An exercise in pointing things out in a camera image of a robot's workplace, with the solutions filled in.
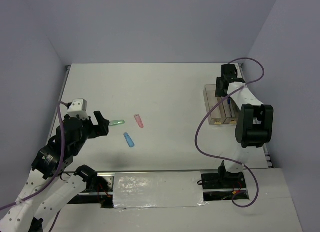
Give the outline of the blue gel pen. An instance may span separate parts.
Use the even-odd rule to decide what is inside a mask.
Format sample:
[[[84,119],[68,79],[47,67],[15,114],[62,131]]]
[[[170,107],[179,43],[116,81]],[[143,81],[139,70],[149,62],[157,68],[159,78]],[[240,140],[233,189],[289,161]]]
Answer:
[[[228,104],[228,107],[229,107],[230,117],[233,117],[232,103],[231,103],[231,99],[230,98],[227,99],[227,104]]]

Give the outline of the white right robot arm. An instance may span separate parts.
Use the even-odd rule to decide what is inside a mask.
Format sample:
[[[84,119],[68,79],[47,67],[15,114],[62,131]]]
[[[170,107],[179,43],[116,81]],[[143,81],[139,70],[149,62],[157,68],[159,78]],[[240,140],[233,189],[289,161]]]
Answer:
[[[256,98],[231,63],[221,65],[221,75],[215,84],[215,97],[219,105],[213,113],[213,123],[235,124],[235,138],[239,143],[232,161],[225,159],[226,170],[217,176],[220,186],[229,187],[235,181],[233,173],[240,172],[247,162],[249,148],[260,148],[270,142],[274,108]]]

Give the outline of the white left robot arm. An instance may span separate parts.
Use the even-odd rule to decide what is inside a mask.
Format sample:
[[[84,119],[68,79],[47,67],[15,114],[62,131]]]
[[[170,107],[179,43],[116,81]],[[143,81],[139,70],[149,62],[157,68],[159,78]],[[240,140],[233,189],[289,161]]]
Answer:
[[[98,173],[87,165],[78,167],[70,178],[55,192],[52,186],[73,162],[88,139],[106,136],[109,120],[95,111],[97,124],[91,118],[79,115],[59,116],[60,125],[31,165],[24,188],[15,202],[1,207],[8,209],[0,221],[1,231],[43,231],[50,220],[80,192],[96,189]]]

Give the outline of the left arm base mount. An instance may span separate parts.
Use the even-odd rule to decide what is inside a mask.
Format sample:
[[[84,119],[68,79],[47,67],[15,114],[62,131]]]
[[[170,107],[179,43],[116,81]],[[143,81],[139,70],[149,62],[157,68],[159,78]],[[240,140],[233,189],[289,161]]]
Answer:
[[[100,208],[114,208],[115,174],[99,173],[93,185],[76,195],[68,204],[95,204]]]

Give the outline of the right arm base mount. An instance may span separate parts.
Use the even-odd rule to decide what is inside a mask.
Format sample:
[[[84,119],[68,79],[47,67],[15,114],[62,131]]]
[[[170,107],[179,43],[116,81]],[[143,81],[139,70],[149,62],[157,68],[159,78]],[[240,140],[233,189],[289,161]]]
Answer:
[[[202,187],[204,201],[231,200],[233,195],[235,195],[235,200],[249,199],[242,172],[225,175],[203,173],[197,184]]]

